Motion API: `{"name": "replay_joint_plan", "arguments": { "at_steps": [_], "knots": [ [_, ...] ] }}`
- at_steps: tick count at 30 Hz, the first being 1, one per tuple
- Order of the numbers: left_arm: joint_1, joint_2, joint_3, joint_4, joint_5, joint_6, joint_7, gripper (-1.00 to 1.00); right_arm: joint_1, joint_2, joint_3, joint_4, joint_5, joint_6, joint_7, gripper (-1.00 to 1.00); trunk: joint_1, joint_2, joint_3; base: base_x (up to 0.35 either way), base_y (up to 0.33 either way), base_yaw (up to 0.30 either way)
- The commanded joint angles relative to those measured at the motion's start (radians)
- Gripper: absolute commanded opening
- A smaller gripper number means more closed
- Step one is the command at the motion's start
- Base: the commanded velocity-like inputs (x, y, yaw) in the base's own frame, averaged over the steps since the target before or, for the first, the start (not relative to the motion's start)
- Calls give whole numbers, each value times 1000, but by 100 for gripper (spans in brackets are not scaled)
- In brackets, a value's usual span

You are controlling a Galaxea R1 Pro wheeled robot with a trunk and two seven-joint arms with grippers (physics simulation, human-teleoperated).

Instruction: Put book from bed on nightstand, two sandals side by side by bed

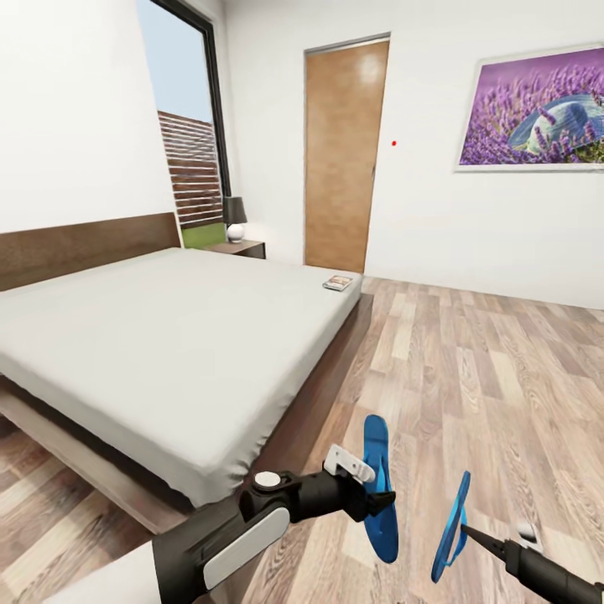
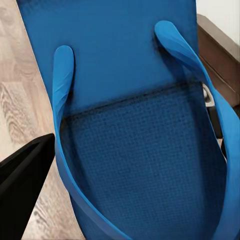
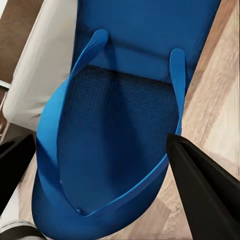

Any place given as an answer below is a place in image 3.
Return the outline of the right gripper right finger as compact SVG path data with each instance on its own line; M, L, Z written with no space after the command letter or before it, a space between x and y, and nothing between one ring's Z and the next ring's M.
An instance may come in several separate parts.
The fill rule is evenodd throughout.
M166 153L193 240L240 240L240 181L180 135Z

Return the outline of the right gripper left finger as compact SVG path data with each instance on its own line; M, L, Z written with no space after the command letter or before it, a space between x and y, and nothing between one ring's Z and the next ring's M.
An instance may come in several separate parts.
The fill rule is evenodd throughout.
M32 133L14 137L0 144L0 216L36 152Z

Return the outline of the sandal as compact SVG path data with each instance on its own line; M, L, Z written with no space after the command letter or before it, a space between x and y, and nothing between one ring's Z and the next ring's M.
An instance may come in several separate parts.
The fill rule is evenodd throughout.
M152 205L221 2L77 0L69 78L36 133L31 211L42 234L97 240Z

